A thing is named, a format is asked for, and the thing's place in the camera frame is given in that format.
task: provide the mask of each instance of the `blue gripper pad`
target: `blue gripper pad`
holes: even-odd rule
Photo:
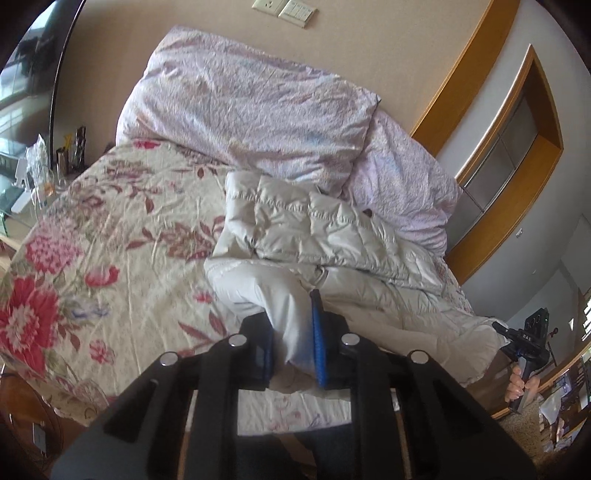
[[[314,366],[316,368],[316,380],[318,385],[326,388],[328,373],[326,371],[326,343],[322,329],[322,317],[324,309],[320,301],[320,295],[310,295],[312,300],[312,327],[314,329]]]

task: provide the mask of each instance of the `black metal frame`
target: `black metal frame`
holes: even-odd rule
[[[317,293],[312,299],[321,327],[317,363],[323,356],[326,388],[351,391],[352,478],[405,478],[393,388],[414,479],[537,477],[521,448],[425,352],[385,353],[351,334],[342,316],[324,312]],[[272,374],[273,330],[266,314],[245,319],[240,335],[241,342],[232,336],[203,355],[161,356],[74,442],[51,478],[176,478],[194,390],[199,392],[184,479],[234,478],[238,390],[263,390]]]

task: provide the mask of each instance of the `plastic bag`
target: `plastic bag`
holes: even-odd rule
[[[43,208],[47,205],[47,197],[54,192],[53,173],[49,169],[49,155],[47,154],[47,146],[43,137],[39,135],[37,142],[25,151],[25,158],[27,159],[27,173],[31,175],[35,184],[35,190],[31,194],[33,204]],[[31,190],[28,184],[28,178],[25,178],[27,190]]]

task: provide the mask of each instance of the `light switch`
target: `light switch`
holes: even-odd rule
[[[287,5],[279,14],[279,18],[283,20],[287,20],[288,22],[297,25],[298,27],[304,28],[314,12],[318,9],[315,7],[311,7],[306,5],[302,2],[296,2],[294,0],[289,0]]]

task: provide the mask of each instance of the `white puffer jacket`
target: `white puffer jacket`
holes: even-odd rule
[[[314,374],[313,288],[352,331],[402,355],[425,350],[462,384],[478,380],[505,344],[494,319],[444,301],[429,253],[379,219],[250,171],[228,174],[226,191],[226,223],[206,274],[239,317],[266,310],[279,365]]]

